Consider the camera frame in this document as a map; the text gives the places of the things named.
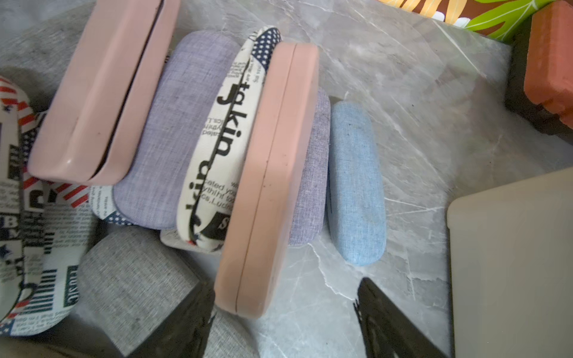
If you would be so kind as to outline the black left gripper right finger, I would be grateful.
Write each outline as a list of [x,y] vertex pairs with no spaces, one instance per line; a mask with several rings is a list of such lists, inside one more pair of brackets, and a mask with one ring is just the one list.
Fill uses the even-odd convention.
[[360,282],[354,309],[368,358],[446,356],[368,277]]

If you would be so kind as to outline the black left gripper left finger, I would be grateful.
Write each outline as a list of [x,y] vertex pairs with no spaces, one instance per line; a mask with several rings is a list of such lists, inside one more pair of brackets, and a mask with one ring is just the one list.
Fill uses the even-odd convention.
[[213,285],[198,283],[130,357],[202,357],[213,325]]

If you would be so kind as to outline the cream plastic storage box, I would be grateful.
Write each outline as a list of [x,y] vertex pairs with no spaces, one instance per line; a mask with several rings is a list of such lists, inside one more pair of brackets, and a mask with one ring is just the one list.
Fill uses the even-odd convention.
[[572,170],[447,212],[457,357],[572,355]]

